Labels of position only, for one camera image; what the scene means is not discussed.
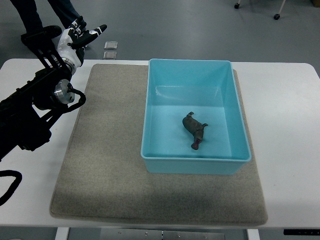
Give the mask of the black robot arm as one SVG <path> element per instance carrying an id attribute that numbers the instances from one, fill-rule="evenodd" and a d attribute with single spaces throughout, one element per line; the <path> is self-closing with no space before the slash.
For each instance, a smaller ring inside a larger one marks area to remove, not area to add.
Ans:
<path id="1" fill-rule="evenodd" d="M 2 158 L 16 146 L 34 151 L 46 144 L 55 122 L 86 102 L 86 96 L 73 88 L 72 70 L 52 42 L 61 33 L 59 26 L 51 25 L 21 35 L 22 43 L 38 57 L 44 69 L 0 103 Z"/>

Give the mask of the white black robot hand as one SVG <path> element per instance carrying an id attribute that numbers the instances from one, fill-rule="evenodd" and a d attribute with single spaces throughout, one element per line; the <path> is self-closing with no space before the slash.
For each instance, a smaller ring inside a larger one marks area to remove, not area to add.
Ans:
<path id="1" fill-rule="evenodd" d="M 62 32 L 58 42 L 58 54 L 74 72 L 83 65 L 86 46 L 107 29 L 107 25 L 102 24 L 93 30 L 86 30 L 86 25 L 83 17 L 78 17 Z"/>

